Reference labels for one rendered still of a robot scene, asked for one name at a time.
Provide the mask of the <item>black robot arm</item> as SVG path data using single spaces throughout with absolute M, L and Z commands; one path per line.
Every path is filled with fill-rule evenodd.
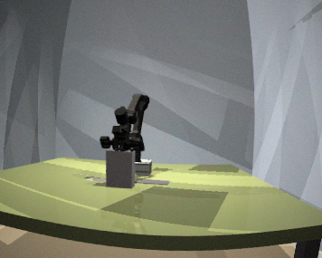
M 141 150 L 133 150 L 133 146 L 129 146 L 128 150 L 135 151 L 136 162 L 141 162 L 140 154 L 141 151 L 145 151 L 143 139 L 140 135 L 144 110 L 147 108 L 149 103 L 149 97 L 143 94 L 133 94 L 132 100 L 126 109 L 125 106 L 114 111 L 117 123 L 119 126 L 113 126 L 111 133 L 116 137 L 124 137 L 127 139 L 128 132 L 131 132 L 131 124 L 133 124 L 132 132 L 128 135 L 128 140 L 131 138 L 140 138 L 141 139 Z

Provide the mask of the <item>grey open-top bin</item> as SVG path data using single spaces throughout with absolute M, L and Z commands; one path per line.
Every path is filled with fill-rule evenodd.
M 135 151 L 106 150 L 106 186 L 133 188 L 135 186 Z

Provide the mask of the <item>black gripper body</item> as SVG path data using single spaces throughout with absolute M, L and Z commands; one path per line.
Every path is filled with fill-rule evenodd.
M 128 140 L 128 135 L 129 132 L 127 134 L 127 139 L 125 139 L 124 137 L 116 137 L 114 139 L 110 139 L 107 136 L 100 136 L 100 143 L 102 148 L 110 148 L 111 147 L 111 140 L 116 140 L 118 142 L 118 144 L 120 144 L 120 141 L 126 141 L 128 143 L 128 147 L 129 146 L 133 146 L 133 150 L 137 150 L 140 151 L 141 150 L 141 139 L 140 138 L 131 138 L 131 140 Z

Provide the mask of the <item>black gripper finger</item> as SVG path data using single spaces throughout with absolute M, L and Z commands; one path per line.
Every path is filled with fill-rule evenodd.
M 128 143 L 126 141 L 120 141 L 118 151 L 127 151 Z
M 110 142 L 113 147 L 113 150 L 118 151 L 118 142 L 116 140 L 111 140 Z

